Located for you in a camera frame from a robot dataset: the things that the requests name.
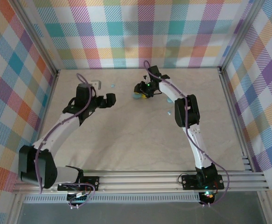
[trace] marble-pattern surface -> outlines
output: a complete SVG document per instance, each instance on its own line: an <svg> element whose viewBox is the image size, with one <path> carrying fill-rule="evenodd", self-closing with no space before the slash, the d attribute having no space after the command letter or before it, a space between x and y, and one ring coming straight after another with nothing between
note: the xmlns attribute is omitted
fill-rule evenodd
<svg viewBox="0 0 272 224"><path fill-rule="evenodd" d="M133 99L134 86L145 70L61 70L42 134L58 120L75 96L76 73L102 82L98 94L115 93L115 106L97 109L61 146L57 166L103 170L194 170L194 156L185 133L174 119L174 104L165 94ZM244 170L216 69L160 69L187 94L195 94L209 155L227 170Z"/></svg>

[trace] aluminum rail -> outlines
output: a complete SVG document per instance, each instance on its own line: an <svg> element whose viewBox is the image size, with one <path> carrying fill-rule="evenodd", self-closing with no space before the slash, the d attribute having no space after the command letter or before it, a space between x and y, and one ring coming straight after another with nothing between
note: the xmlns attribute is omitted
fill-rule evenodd
<svg viewBox="0 0 272 224"><path fill-rule="evenodd" d="M183 190L177 182L177 177L187 173L184 171L87 171L84 176L99 176L98 194L103 193L177 193L199 192L201 190ZM227 175L219 171L224 183ZM229 171L229 191L266 191L268 185L263 173L250 171ZM38 194L39 187L24 182L17 182L14 188L15 194ZM43 189L43 194L60 194L66 191L57 191L57 185L50 189Z"/></svg>

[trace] plaid wall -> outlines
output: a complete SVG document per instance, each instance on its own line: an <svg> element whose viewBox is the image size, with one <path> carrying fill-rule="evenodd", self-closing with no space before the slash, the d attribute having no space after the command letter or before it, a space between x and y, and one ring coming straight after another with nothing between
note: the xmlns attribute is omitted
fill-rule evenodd
<svg viewBox="0 0 272 224"><path fill-rule="evenodd" d="M7 0L0 0L0 223L22 145L35 141L53 76Z"/></svg>
<svg viewBox="0 0 272 224"><path fill-rule="evenodd" d="M249 151L272 189L272 0L264 3L227 72Z"/></svg>
<svg viewBox="0 0 272 224"><path fill-rule="evenodd" d="M22 0L58 68L216 67L254 0Z"/></svg>

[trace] wire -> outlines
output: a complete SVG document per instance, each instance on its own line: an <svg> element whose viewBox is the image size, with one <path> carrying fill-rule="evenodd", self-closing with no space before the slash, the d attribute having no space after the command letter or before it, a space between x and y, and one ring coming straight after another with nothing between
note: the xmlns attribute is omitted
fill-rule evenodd
<svg viewBox="0 0 272 224"><path fill-rule="evenodd" d="M78 115L80 115L84 110L87 109L87 107L89 106L90 102L91 102L91 97L92 97L92 90L91 90L91 86L89 85L89 83L87 82L87 80L79 73L77 73L77 78L82 82L87 84L87 88L89 89L89 99L87 104L85 105L85 107L80 110L79 112L75 113L74 115L70 116L67 119L64 119L63 121L61 121L60 123L56 124L49 132L48 134L44 137L43 141L41 142L41 144L39 145L36 154L35 154L35 172L36 172L36 178L39 184L39 193L42 193L42 178L40 175L40 171L39 171L39 165L38 165L38 157L39 157L39 153L41 151L41 148L43 147L43 145L46 144L46 141L48 140L49 136L60 126L63 125L65 122L69 121L72 118L77 117Z"/></svg>
<svg viewBox="0 0 272 224"><path fill-rule="evenodd" d="M181 177L181 175L183 175L183 174L188 175L188 174L186 174L186 173L182 173L182 174L180 174L180 175L178 176L178 178L177 178L177 182L178 182L178 183L180 183L180 184L182 184L182 182L180 182L180 181L179 181L179 178L180 178L180 177Z"/></svg>
<svg viewBox="0 0 272 224"><path fill-rule="evenodd" d="M94 185L92 185L92 184L90 184L90 183L62 183L62 184L63 184L63 185L86 185L86 186L92 187L92 189L93 189L92 195L89 197L89 199L87 199L86 201L84 201L84 202L81 203L80 205L76 205L75 207L76 207L77 209L79 209L80 207L82 207L83 205L85 205L88 201L90 201L90 200L93 198L94 194L95 194L95 187L94 187ZM74 208L74 205L72 204L72 201L73 201L74 199L76 199L76 197L72 198L72 199L70 200L70 202L69 202L69 205L70 205L70 208L71 208L71 209Z"/></svg>
<svg viewBox="0 0 272 224"><path fill-rule="evenodd" d="M215 195L218 193L218 184L216 183L216 181L215 181L215 186L216 186L216 193L215 193Z"/></svg>
<svg viewBox="0 0 272 224"><path fill-rule="evenodd" d="M228 191L228 188L229 188L229 184L230 184L230 177L229 177L229 174L227 172L227 170L222 167L221 165L219 165L218 163L216 163L213 159L211 159L202 149L200 149L196 144L195 142L192 140L192 138L190 137L189 133L188 133L188 100L187 100L187 97L176 87L174 86L172 83L168 82L167 80L165 79L162 79L162 78L159 78L158 76L154 75L153 73L151 73L148 69L150 68L150 64L147 60L144 61L144 68L145 70L148 72L149 75L157 78L157 79L160 79L161 81L167 83L168 85L172 86L173 89L175 89L183 98L185 98L185 111L186 111L186 116L185 116L185 120L186 120L186 135L188 137L188 139L193 143L193 145L206 157L208 158L212 163L214 163L215 165L217 165L219 168L221 168L227 175L227 186L226 186L226 189L223 193L223 195L214 203L212 203L213 205L218 203L219 201L222 200L222 198L224 198L224 196L226 195L227 191Z"/></svg>

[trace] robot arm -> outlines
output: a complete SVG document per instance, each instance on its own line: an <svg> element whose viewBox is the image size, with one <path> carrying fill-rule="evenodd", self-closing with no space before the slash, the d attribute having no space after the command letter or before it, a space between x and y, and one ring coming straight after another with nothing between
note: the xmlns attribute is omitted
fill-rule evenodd
<svg viewBox="0 0 272 224"><path fill-rule="evenodd" d="M168 75L162 75L157 66L148 68L150 82L142 81L134 88L134 92L142 94L145 98L155 95L155 91L166 94L174 102L175 121L188 138L194 158L197 174L196 176L182 176L184 181L183 189L224 189L222 176L218 175L215 165L207 158L207 149L200 131L200 114L195 95L187 95L177 89Z"/></svg>
<svg viewBox="0 0 272 224"><path fill-rule="evenodd" d="M40 146L38 166L42 179L42 186L44 188L48 189L56 183L77 183L79 182L79 179L83 177L83 171L79 168L69 166L56 167L54 157L68 136L78 129L85 119L94 113L96 108L112 107L116 102L116 97L113 93L106 94L106 99L104 99L103 96L96 96L95 94L94 96L91 96L88 107L81 114L68 119L86 106L86 102L88 102L90 97L89 94L88 86L86 84L79 84L76 97L70 100L57 123L48 131L48 133L51 132L51 134L46 141L44 141L44 139L48 133L36 141L32 146L23 146L20 149L19 177L22 181L38 185L35 171L35 155Z"/></svg>
<svg viewBox="0 0 272 224"><path fill-rule="evenodd" d="M177 93L169 84L160 82L159 88L162 93L166 94L172 100L172 102L175 102L176 100L181 99L181 95ZM196 97L194 95L191 95L190 98L192 98L192 101L195 102L195 104L197 104ZM195 112L195 114L196 114L195 121L194 121L195 124L189 127L188 132L190 136L192 137L192 140L194 141L194 143L200 149L202 149L206 154L208 154L205 144L203 142L202 136L201 136L201 132L200 132L200 126L199 126L200 115L198 111L198 106L197 106L197 111ZM178 108L175 108L175 117L179 117ZM186 127L182 127L182 129L184 132L186 132ZM211 165L211 162L205 156L203 156L203 154L196 148L196 146L194 146L194 144L190 140L189 142L194 154L196 167L199 169L202 169L202 167L209 167Z"/></svg>

